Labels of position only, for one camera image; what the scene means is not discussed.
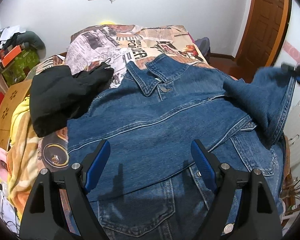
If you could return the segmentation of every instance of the metal button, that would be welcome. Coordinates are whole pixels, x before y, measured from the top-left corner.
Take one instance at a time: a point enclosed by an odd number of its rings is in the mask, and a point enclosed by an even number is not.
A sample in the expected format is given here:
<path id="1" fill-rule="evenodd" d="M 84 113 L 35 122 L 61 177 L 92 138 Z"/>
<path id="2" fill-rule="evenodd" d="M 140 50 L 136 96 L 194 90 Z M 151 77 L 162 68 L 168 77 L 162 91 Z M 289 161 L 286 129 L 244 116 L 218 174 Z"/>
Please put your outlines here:
<path id="1" fill-rule="evenodd" d="M 41 173 L 42 175 L 47 174 L 47 172 L 48 172 L 48 169 L 47 169 L 47 168 L 43 168 L 43 169 L 40 171 L 40 173 Z"/>
<path id="2" fill-rule="evenodd" d="M 160 88 L 160 90 L 164 93 L 169 92 L 172 89 L 166 89 L 165 87 Z"/>
<path id="3" fill-rule="evenodd" d="M 72 164 L 71 168 L 74 169 L 74 170 L 80 168 L 80 163 L 74 163 L 74 164 Z"/>
<path id="4" fill-rule="evenodd" d="M 261 174 L 261 170 L 259 169 L 253 169 L 253 172 L 257 175 L 260 175 Z"/>
<path id="5" fill-rule="evenodd" d="M 228 170 L 230 168 L 230 165 L 228 163 L 222 163 L 221 168 L 223 168 L 224 170 Z"/>
<path id="6" fill-rule="evenodd" d="M 229 233 L 232 232 L 232 230 L 233 230 L 233 224 L 227 224 L 227 225 L 225 226 L 225 229 L 223 229 L 223 232 L 224 232 L 225 234 L 229 234 Z"/>

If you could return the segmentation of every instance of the orange box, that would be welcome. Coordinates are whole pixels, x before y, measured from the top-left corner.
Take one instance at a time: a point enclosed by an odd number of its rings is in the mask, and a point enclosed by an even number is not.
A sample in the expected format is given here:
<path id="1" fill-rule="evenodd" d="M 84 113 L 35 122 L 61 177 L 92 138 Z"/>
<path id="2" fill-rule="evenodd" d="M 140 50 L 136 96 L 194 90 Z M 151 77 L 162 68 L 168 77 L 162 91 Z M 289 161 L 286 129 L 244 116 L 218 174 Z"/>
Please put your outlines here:
<path id="1" fill-rule="evenodd" d="M 1 61 L 2 65 L 5 67 L 8 65 L 18 54 L 21 53 L 20 45 L 15 46 Z"/>

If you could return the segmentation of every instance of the gray cloth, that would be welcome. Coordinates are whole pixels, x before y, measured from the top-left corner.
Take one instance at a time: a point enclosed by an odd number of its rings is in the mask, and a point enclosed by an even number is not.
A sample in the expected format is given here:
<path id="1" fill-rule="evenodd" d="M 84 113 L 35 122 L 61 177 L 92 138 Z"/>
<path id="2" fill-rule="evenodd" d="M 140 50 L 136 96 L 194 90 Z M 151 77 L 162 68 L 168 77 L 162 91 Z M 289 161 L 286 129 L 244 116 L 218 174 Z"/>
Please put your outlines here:
<path id="1" fill-rule="evenodd" d="M 210 40 L 208 37 L 198 39 L 195 41 L 195 44 L 198 46 L 200 52 L 209 63 L 210 60 Z"/>
<path id="2" fill-rule="evenodd" d="M 21 45 L 24 42 L 28 42 L 35 49 L 44 49 L 43 41 L 34 32 L 26 31 L 18 35 L 16 45 Z"/>

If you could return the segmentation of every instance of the green box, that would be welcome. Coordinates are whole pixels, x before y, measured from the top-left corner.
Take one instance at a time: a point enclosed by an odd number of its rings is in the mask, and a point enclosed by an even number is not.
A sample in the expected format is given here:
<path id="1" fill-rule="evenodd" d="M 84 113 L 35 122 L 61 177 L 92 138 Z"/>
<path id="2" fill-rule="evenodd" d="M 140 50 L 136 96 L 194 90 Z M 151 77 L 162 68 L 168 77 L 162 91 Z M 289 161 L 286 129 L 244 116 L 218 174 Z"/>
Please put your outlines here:
<path id="1" fill-rule="evenodd" d="M 37 52 L 32 49 L 24 49 L 2 70 L 1 74 L 10 87 L 23 81 L 29 71 L 38 63 L 40 60 Z"/>

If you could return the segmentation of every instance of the door panel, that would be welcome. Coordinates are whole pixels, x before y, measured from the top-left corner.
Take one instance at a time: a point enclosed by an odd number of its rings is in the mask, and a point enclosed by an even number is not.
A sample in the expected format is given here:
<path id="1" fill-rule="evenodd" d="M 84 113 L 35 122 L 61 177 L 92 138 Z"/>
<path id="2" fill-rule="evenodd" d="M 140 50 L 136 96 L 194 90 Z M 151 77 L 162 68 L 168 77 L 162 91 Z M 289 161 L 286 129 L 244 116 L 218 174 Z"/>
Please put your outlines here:
<path id="1" fill-rule="evenodd" d="M 251 75 L 258 67 L 272 62 L 280 49 L 279 43 L 285 35 L 282 26 L 286 25 L 287 3 L 289 0 L 254 1 L 250 25 L 246 27 L 246 38 L 236 57 L 237 65 L 247 69 Z"/>

